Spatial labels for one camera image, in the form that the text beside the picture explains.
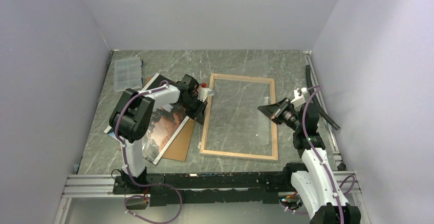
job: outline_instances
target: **wooden frame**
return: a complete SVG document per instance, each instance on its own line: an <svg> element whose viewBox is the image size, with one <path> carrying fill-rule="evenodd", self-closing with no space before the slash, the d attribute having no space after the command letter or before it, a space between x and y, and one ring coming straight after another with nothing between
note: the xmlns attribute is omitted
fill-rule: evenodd
<svg viewBox="0 0 434 224"><path fill-rule="evenodd" d="M211 80L209 81L209 87L214 88L214 80L215 79L223 79L223 80L233 80L233 81L244 81L244 82L258 82L258 83L268 83L270 84L270 98L271 104L276 103L276 86L274 84L274 79L271 78L263 78L263 77L246 77L246 76L237 76L237 75L226 75L226 74L211 74ZM231 156L235 158L245 158L245 159L261 159L261 160L277 160L278 159L278 145L277 145L277 125L272 123L271 125L271 151L272 155L257 155L257 154L247 154L247 153L236 153L236 152L228 152L228 151L214 151L207 150L206 148L206 139L208 136L208 126L209 126L209 117L211 115L211 103L212 96L208 97L208 105L205 110L205 122L202 134L202 142L201 142L201 154L205 155L215 155L215 156Z"/></svg>

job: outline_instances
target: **marble table surface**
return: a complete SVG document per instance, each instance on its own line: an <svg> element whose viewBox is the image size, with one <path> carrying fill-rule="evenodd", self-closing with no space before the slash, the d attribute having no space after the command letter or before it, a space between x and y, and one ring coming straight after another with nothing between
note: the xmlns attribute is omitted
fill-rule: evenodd
<svg viewBox="0 0 434 224"><path fill-rule="evenodd" d="M122 166L118 142L103 131L108 127L109 117L121 95L121 92L113 90L114 62L134 56L144 61L144 78L160 73L171 80L180 80L189 74L199 82L209 83L211 73L268 77L275 80L277 101L284 97L293 98L292 91L295 88L306 86L306 62L302 51L115 51L98 100L79 174L108 174ZM216 112L212 113L215 116L211 114L212 133L208 137L207 149L270 155L269 122L265 116L252 109L269 102L269 85L236 81L227 83L225 80L218 80L215 84L217 95L211 112ZM322 119L318 130L326 144L329 162L335 169L329 134ZM277 127L277 133L278 161L225 158L199 154L202 126L196 124L185 162L162 159L155 166L146 161L147 172L281 171L288 162L301 162L292 144L293 130L281 125Z"/></svg>

